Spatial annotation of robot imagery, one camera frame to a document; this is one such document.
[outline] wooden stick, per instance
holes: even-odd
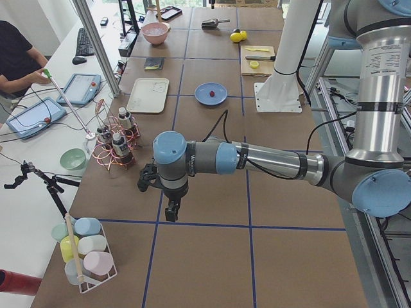
[[[69,213],[66,214],[65,219],[66,219],[67,230],[69,231],[71,251],[74,257],[74,263],[76,264],[77,279],[79,283],[82,284],[84,282],[82,264],[80,263],[80,257],[78,256],[76,241],[74,239],[73,226],[71,225],[71,216]]]
[[[162,22],[161,10],[160,10],[160,0],[155,0],[155,5],[157,7],[157,16],[158,16],[159,22]]]

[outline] black tripod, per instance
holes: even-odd
[[[80,186],[80,183],[76,181],[68,180],[65,178],[60,178],[55,175],[49,178],[41,170],[36,169],[32,162],[27,163],[26,161],[24,161],[23,165],[21,165],[20,168],[21,168],[22,175],[17,176],[17,178],[14,179],[13,184],[5,184],[4,188],[5,189],[15,189],[17,186],[22,184],[23,181],[27,180],[28,173],[34,172],[38,177],[43,179],[44,183],[47,185],[46,187],[47,187],[48,192],[50,193],[50,196],[56,203],[60,213],[62,213],[63,218],[65,218],[67,211],[57,194],[57,193],[64,193],[64,189],[61,188],[57,184],[57,182],[67,184],[67,185],[77,186],[77,187]]]

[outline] black mouse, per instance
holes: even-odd
[[[77,65],[87,62],[87,58],[85,56],[75,56],[71,61],[74,65]]]

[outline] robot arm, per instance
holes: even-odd
[[[166,218],[178,219],[188,176],[228,174],[236,169],[269,172],[285,180],[307,180],[376,217],[397,214],[411,202],[411,180],[397,153],[405,68],[411,41],[411,1],[333,0],[330,35],[356,38],[362,71],[356,137],[345,157],[303,155],[238,142],[186,141],[164,132],[153,143],[157,165],[141,171],[139,189],[161,188],[169,198]]]

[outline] knife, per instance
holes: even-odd
[[[275,61],[275,56],[245,56],[246,60]]]

